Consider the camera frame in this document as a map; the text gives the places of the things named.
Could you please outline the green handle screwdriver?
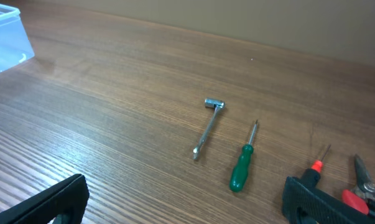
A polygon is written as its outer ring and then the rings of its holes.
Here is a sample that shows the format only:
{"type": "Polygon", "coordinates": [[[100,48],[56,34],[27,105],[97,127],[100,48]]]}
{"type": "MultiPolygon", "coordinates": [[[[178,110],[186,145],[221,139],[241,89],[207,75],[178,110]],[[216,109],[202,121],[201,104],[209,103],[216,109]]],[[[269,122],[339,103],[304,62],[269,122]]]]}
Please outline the green handle screwdriver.
{"type": "Polygon", "coordinates": [[[229,182],[229,188],[232,192],[240,192],[243,190],[248,178],[249,166],[254,152],[253,141],[258,128],[258,120],[255,120],[251,135],[247,144],[241,148],[238,161],[233,168],[229,182]]]}

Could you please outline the red handle snips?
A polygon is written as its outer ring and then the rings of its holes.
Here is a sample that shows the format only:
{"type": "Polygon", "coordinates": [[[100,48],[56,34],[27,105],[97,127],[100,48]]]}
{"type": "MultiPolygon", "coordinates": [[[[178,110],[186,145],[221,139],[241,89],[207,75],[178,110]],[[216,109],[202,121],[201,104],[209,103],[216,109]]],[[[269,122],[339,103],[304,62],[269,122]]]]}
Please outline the red handle snips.
{"type": "Polygon", "coordinates": [[[375,220],[375,183],[360,156],[354,155],[356,186],[342,191],[342,201],[375,220]]]}

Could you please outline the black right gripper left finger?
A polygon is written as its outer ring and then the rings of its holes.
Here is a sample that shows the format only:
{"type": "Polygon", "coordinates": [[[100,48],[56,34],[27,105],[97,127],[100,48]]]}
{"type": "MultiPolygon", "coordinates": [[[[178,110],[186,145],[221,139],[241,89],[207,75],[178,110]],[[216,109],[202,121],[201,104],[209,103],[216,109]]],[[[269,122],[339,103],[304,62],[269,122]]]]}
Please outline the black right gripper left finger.
{"type": "Polygon", "coordinates": [[[85,176],[75,174],[0,213],[0,223],[82,222],[90,193],[85,176]]]}

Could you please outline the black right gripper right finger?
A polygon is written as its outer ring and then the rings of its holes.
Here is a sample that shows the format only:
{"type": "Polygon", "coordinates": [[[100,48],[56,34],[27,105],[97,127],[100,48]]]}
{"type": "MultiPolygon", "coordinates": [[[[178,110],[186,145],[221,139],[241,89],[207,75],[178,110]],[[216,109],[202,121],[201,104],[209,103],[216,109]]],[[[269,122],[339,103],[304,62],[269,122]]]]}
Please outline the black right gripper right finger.
{"type": "Polygon", "coordinates": [[[282,214],[289,223],[371,224],[375,219],[317,188],[288,177],[282,194],[282,214]]]}

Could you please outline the silver L-shaped socket wrench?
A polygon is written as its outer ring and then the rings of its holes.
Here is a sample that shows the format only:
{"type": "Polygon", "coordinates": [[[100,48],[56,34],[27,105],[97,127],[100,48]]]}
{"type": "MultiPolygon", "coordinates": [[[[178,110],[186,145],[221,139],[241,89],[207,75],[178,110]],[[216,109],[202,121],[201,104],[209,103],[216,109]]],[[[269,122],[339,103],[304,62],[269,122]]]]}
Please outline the silver L-shaped socket wrench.
{"type": "Polygon", "coordinates": [[[220,113],[221,110],[225,108],[225,102],[223,100],[217,100],[214,98],[206,98],[205,99],[205,107],[206,108],[212,108],[214,109],[213,116],[211,117],[205,131],[203,132],[200,140],[198,141],[197,145],[193,148],[193,160],[197,160],[200,155],[200,151],[203,147],[203,145],[206,142],[206,139],[208,138],[208,135],[215,123],[215,119],[220,113]]]}

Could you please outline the black red handle screwdriver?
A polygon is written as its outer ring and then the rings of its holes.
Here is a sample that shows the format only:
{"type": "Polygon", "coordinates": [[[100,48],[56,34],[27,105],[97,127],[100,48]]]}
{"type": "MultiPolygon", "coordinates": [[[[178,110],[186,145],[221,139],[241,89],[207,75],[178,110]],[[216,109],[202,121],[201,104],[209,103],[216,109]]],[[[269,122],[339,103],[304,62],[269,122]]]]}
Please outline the black red handle screwdriver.
{"type": "Polygon", "coordinates": [[[323,168],[323,160],[328,154],[331,148],[331,144],[329,144],[322,154],[321,158],[317,159],[310,168],[306,169],[303,175],[301,176],[300,180],[306,187],[316,187],[318,182],[321,179],[321,172],[323,168]]]}

